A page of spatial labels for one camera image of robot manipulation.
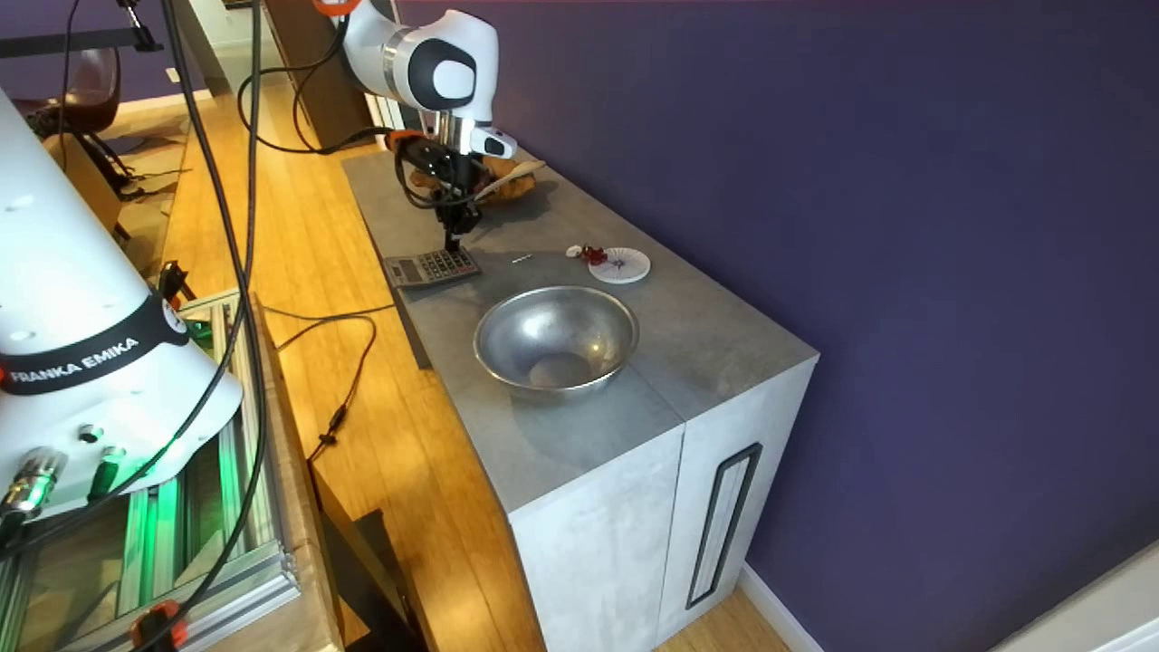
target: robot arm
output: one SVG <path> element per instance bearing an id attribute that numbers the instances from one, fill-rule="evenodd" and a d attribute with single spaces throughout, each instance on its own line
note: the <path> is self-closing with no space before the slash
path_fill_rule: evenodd
<path id="1" fill-rule="evenodd" d="M 448 150 L 464 157 L 516 157 L 516 141 L 493 126 L 499 80 L 499 35 L 493 27 L 447 10 L 437 22 L 402 30 L 361 0 L 348 20 L 343 53 L 359 85 L 409 109 L 448 115 Z"/>

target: metal bowl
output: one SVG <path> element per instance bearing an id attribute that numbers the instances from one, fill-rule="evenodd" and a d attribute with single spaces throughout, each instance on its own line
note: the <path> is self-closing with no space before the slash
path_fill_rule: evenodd
<path id="1" fill-rule="evenodd" d="M 578 396 L 613 381 L 638 347 L 633 313 L 592 288 L 540 288 L 493 303 L 476 360 L 520 396 Z"/>

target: gray cabinet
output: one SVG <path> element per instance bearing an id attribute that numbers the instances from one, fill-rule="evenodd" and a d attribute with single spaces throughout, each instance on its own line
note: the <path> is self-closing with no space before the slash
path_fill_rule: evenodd
<path id="1" fill-rule="evenodd" d="M 388 157 L 348 162 L 348 176 L 380 256 L 443 245 L 437 222 L 388 185 Z M 645 249 L 652 274 L 603 288 L 565 256 L 571 242 Z M 652 650 L 737 586 L 820 352 L 551 166 L 464 245 L 482 274 L 399 290 L 399 309 L 511 519 L 548 650 Z M 484 378 L 479 315 L 531 288 L 603 288 L 629 303 L 629 367 L 565 401 Z"/>

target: wooden floor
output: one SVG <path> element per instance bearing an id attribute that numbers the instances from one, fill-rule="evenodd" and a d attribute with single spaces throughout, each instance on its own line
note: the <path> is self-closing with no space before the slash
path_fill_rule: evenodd
<path id="1" fill-rule="evenodd" d="M 269 87 L 265 139 L 292 146 L 290 90 Z M 246 216 L 246 129 L 233 97 L 203 100 L 208 135 L 230 193 L 233 225 Z M 391 292 L 378 272 L 359 205 L 342 160 L 373 157 L 373 146 L 342 157 L 256 157 L 252 292 L 269 309 L 335 315 L 373 313 L 378 344 L 361 383 L 337 431 L 337 446 L 315 459 L 343 519 L 380 519 L 406 581 L 421 594 L 421 624 L 436 650 L 545 650 L 506 521 L 466 446 L 443 383 L 413 367 Z M 166 256 L 181 262 L 199 292 L 237 290 L 225 225 L 203 157 L 185 157 L 166 228 Z M 269 313 L 272 338 L 301 323 Z M 315 454 L 359 352 L 366 323 L 315 331 L 280 356 L 306 457 Z M 667 652 L 780 652 L 787 650 L 755 606 L 737 594 Z"/>

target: small plate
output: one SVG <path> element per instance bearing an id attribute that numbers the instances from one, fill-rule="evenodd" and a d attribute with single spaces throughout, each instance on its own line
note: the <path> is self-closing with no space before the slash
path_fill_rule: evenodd
<path id="1" fill-rule="evenodd" d="M 588 265 L 588 272 L 603 282 L 627 288 L 652 272 L 652 256 L 633 245 L 605 245 L 605 262 Z"/>

